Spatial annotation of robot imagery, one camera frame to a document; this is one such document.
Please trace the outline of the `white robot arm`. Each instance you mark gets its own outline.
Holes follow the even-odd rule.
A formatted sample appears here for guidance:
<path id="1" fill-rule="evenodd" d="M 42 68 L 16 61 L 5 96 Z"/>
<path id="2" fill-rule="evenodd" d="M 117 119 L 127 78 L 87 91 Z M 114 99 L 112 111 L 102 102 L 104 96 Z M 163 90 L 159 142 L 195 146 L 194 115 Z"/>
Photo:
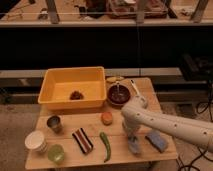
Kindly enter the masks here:
<path id="1" fill-rule="evenodd" d="M 213 153 L 213 123 L 144 109 L 138 96 L 122 107 L 121 114 L 128 136 L 134 136 L 145 125 Z"/>

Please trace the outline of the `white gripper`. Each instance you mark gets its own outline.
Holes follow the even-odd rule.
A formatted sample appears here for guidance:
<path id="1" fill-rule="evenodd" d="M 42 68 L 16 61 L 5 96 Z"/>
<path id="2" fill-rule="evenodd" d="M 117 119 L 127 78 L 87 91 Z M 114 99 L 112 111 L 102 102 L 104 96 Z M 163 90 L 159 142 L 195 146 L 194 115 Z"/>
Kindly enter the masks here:
<path id="1" fill-rule="evenodd" d="M 136 124 L 133 124 L 133 123 L 130 123 L 130 122 L 126 122 L 126 121 L 124 121 L 122 123 L 122 127 L 123 127 L 123 130 L 125 131 L 128 138 L 135 137 L 136 133 L 140 129 L 139 125 L 136 125 Z"/>

